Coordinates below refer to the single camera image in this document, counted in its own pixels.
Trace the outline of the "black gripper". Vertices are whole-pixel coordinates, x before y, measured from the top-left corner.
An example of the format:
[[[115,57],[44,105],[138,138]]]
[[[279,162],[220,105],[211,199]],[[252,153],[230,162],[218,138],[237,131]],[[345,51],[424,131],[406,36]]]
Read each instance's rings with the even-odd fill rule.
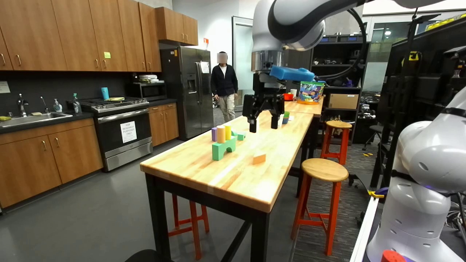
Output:
[[[256,132],[258,115],[268,109],[272,115],[271,128],[278,128],[278,121],[284,112],[285,89],[278,86],[278,80],[265,73],[253,74],[253,93],[243,96],[243,115],[247,116],[249,131]]]

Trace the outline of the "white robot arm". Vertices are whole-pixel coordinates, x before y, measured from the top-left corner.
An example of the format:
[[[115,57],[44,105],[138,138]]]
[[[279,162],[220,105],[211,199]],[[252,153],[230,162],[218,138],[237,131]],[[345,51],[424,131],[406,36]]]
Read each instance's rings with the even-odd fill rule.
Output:
[[[255,71],[278,66],[284,49],[307,51],[322,39],[325,19],[368,0],[259,0],[253,12]],[[367,245],[370,262],[395,252],[412,262],[464,262],[441,231],[451,195],[466,191],[466,92],[431,121],[405,127],[395,148],[380,224]]]

